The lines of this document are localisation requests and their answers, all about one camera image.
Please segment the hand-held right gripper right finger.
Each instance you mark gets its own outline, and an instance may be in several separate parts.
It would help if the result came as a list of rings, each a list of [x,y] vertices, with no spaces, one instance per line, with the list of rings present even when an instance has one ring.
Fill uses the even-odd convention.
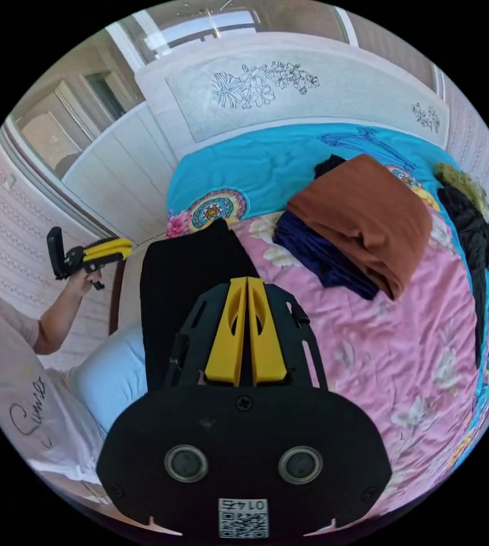
[[[247,278],[252,380],[282,382],[287,375],[264,281]]]

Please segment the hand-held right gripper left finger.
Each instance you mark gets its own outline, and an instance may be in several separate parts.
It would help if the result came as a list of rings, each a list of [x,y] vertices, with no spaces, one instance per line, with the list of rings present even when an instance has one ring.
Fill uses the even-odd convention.
[[[247,278],[231,279],[210,356],[207,382],[239,382],[247,304]]]

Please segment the person's left hand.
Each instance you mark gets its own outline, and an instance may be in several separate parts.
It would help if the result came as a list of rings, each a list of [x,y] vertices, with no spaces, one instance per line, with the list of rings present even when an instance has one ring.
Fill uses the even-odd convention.
[[[101,279],[101,270],[87,272],[87,270],[81,269],[68,278],[64,292],[75,299],[82,299]]]

